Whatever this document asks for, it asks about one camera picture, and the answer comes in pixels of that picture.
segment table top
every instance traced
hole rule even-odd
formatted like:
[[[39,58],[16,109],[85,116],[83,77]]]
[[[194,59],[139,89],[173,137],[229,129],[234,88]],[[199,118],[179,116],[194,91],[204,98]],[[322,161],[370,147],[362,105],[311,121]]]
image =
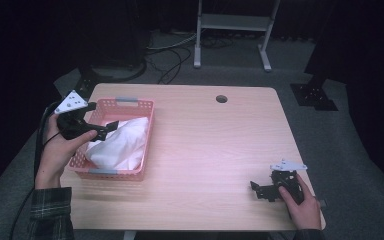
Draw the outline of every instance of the table top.
[[[119,96],[155,101],[145,178],[86,180],[66,170],[61,182],[73,188],[74,228],[295,229],[284,202],[257,199],[250,187],[271,185],[270,165],[283,158],[302,163],[274,89],[99,84],[90,101]]]

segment plastic basket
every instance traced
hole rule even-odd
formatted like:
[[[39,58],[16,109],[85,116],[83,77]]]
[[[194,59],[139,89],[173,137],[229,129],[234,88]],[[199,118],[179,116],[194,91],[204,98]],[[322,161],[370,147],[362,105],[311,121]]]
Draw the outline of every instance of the plastic basket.
[[[142,181],[145,174],[146,157],[154,119],[154,102],[132,98],[99,99],[89,119],[90,124],[104,126],[114,121],[127,121],[139,117],[148,118],[145,150],[140,165],[134,170],[106,170],[97,168],[86,159],[88,143],[81,146],[70,159],[68,170],[75,171],[80,178],[115,181]]]

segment finger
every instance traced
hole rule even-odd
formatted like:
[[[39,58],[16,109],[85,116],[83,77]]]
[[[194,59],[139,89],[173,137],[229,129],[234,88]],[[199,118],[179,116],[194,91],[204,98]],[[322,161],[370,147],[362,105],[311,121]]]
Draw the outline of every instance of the finger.
[[[292,198],[291,194],[286,190],[285,187],[280,186],[279,187],[279,193],[283,198],[283,201],[285,201],[286,206],[288,206],[289,209],[296,207],[297,203],[295,200]]]
[[[71,139],[69,141],[70,148],[75,151],[79,147],[81,147],[83,144],[89,142],[94,137],[98,135],[98,132],[96,130],[90,130],[88,132],[83,133],[82,135],[78,136],[77,138]]]
[[[310,197],[313,197],[313,194],[311,193],[310,188],[304,182],[304,180],[302,180],[301,176],[298,173],[297,173],[297,179],[298,179],[299,185],[301,186],[302,192],[304,194],[304,199],[308,199]]]
[[[57,125],[58,114],[52,114],[48,119],[48,139],[59,133]]]

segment white cloth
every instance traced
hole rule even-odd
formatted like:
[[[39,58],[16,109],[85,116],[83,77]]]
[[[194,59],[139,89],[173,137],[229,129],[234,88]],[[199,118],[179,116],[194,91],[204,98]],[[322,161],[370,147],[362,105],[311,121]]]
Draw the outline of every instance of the white cloth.
[[[120,122],[105,141],[89,143],[86,158],[101,169],[134,170],[143,158],[147,130],[147,117]]]

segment right hand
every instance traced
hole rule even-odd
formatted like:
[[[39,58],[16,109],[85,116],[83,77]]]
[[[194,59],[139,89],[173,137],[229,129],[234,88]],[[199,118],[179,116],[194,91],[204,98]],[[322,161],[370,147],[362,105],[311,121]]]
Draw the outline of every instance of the right hand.
[[[304,201],[298,205],[292,198],[291,194],[284,187],[279,187],[280,195],[288,206],[292,221],[298,230],[301,229],[318,229],[322,230],[322,222],[320,217],[320,203],[311,194],[307,184],[297,174],[298,183],[304,194]]]

